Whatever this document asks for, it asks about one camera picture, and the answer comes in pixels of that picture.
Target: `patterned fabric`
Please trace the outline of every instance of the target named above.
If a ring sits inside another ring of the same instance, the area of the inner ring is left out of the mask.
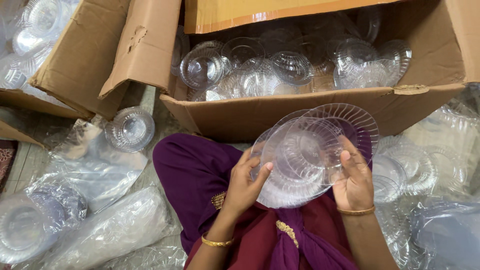
[[[17,148],[17,141],[0,140],[0,193],[3,191],[7,182]]]

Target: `wrist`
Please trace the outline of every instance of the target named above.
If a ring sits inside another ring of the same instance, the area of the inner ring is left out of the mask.
[[[241,213],[239,213],[238,211],[234,211],[229,207],[222,207],[216,219],[221,221],[225,225],[235,225],[240,216]]]

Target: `bracelet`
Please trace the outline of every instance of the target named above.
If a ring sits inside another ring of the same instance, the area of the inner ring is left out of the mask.
[[[367,209],[367,210],[362,210],[362,211],[349,211],[349,210],[342,210],[342,209],[338,209],[338,212],[340,212],[340,214],[344,214],[344,215],[350,215],[350,216],[363,216],[363,215],[368,215],[368,214],[371,214],[373,212],[375,212],[375,205],[372,206],[372,208],[370,209]]]
[[[227,242],[212,242],[212,241],[208,241],[205,239],[205,235],[207,235],[208,232],[205,232],[204,234],[202,234],[202,242],[205,244],[205,245],[209,245],[209,246],[214,246],[214,247],[227,247],[229,245],[232,245],[233,244],[233,240],[230,240],[230,241],[227,241]]]

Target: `stack of plastic bowls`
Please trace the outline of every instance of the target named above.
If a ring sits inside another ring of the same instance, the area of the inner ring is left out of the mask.
[[[65,222],[62,205],[49,194],[20,192],[0,203],[0,261],[18,263],[50,248]]]
[[[252,178],[263,164],[272,162],[274,169],[257,201],[270,208],[296,208],[326,192],[342,171],[341,135],[370,162],[378,127],[353,105],[335,103],[294,112],[265,131],[252,148],[251,156],[261,156]]]
[[[105,127],[108,144],[124,153],[141,150],[152,140],[154,133],[152,116],[140,107],[120,110]]]

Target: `gray tile floor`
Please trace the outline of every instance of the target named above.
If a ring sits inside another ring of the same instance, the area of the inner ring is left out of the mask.
[[[129,88],[128,95],[124,98],[120,109],[131,106],[142,106],[144,109],[152,113],[155,120],[155,136],[152,142],[144,149],[145,154],[150,159],[146,168],[133,184],[128,193],[138,191],[148,186],[157,186],[163,193],[158,176],[155,172],[153,164],[151,162],[152,152],[161,139],[174,133],[188,133],[187,130],[182,128],[177,120],[175,120],[163,103],[159,100],[159,89],[155,89],[151,86],[144,86],[137,83],[132,83]],[[62,123],[65,128],[70,127],[75,120],[65,119]],[[51,126],[52,123],[57,123],[58,119],[48,115],[43,116],[41,121],[37,124],[36,133],[46,133],[45,127]],[[249,147],[248,144],[235,144],[233,145],[240,150],[245,150]],[[22,190],[34,179],[42,175],[43,170],[48,162],[48,151],[40,146],[20,142],[19,149],[13,164],[12,172],[9,175],[6,186],[3,192],[0,194],[0,199],[13,194],[16,191]],[[174,223],[180,226],[180,222],[175,214],[175,211],[169,205],[173,215]],[[174,235],[162,239],[157,245],[166,246],[181,246],[180,236]]]

